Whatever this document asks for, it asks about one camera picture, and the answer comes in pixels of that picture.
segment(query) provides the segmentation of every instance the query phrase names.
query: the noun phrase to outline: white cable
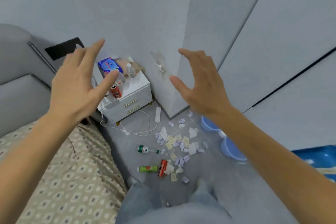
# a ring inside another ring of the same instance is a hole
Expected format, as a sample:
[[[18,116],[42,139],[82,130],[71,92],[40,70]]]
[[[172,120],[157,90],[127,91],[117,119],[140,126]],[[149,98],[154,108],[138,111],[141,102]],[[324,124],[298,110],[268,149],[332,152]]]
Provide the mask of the white cable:
[[[158,122],[156,123],[156,125],[155,125],[155,128],[153,128],[152,130],[150,129],[150,127],[149,127],[149,115],[146,113],[146,112],[144,112],[144,111],[142,111],[142,110],[139,110],[139,111],[141,111],[141,112],[143,112],[143,113],[145,113],[147,116],[148,116],[148,131],[142,131],[142,132],[138,132],[138,133],[135,133],[135,132],[133,132],[132,130],[130,130],[130,129],[128,129],[128,128],[125,128],[122,124],[121,124],[121,121],[120,121],[120,125],[123,127],[123,128],[116,128],[116,127],[111,127],[111,126],[105,126],[105,125],[103,125],[102,124],[102,121],[104,120],[104,116],[103,116],[103,104],[100,102],[100,109],[101,109],[101,122],[99,122],[99,124],[100,125],[102,125],[103,127],[105,127],[105,128],[115,128],[115,129],[118,129],[118,130],[126,130],[128,133],[130,133],[131,135],[137,135],[137,136],[148,136],[149,135],[149,133],[151,132],[151,131],[153,131],[154,129],[156,129],[156,127],[157,127],[157,125],[158,125]]]

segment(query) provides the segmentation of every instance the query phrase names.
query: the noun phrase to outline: forearm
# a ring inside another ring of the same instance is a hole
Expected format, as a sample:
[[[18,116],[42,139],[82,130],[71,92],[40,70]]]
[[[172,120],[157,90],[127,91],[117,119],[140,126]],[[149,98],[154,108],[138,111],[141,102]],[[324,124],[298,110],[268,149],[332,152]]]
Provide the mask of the forearm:
[[[335,185],[252,124],[235,108],[211,119],[234,141],[300,223],[335,218]]]
[[[75,127],[46,114],[0,164],[0,223],[15,223],[50,161]]]

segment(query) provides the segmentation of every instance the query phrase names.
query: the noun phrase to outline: bed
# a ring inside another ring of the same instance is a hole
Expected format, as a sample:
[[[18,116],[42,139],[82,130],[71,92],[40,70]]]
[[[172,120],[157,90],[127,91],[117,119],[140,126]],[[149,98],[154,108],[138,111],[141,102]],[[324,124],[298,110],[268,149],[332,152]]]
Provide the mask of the bed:
[[[0,161],[49,108],[54,72],[28,45],[32,41],[27,31],[0,24]],[[52,159],[17,223],[114,223],[126,192],[98,129],[92,122],[79,124]]]

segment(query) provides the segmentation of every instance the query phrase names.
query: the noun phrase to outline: headboard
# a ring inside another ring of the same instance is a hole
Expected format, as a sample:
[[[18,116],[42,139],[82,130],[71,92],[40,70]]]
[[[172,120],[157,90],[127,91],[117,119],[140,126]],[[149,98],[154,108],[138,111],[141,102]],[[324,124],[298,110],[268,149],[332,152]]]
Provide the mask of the headboard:
[[[55,75],[26,30],[0,24],[0,137],[44,115]]]

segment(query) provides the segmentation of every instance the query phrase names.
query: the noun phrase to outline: hand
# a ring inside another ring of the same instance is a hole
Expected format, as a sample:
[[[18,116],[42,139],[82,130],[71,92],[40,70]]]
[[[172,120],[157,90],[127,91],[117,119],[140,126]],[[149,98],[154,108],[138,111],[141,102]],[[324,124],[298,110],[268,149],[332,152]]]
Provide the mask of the hand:
[[[206,56],[204,51],[178,51],[189,60],[195,85],[190,89],[173,75],[170,76],[170,81],[190,107],[208,118],[232,107],[212,58]]]
[[[104,42],[100,39],[90,48],[77,48],[66,56],[52,81],[48,114],[69,117],[77,125],[96,110],[119,75],[118,71],[112,71],[96,88],[91,84],[95,59]]]

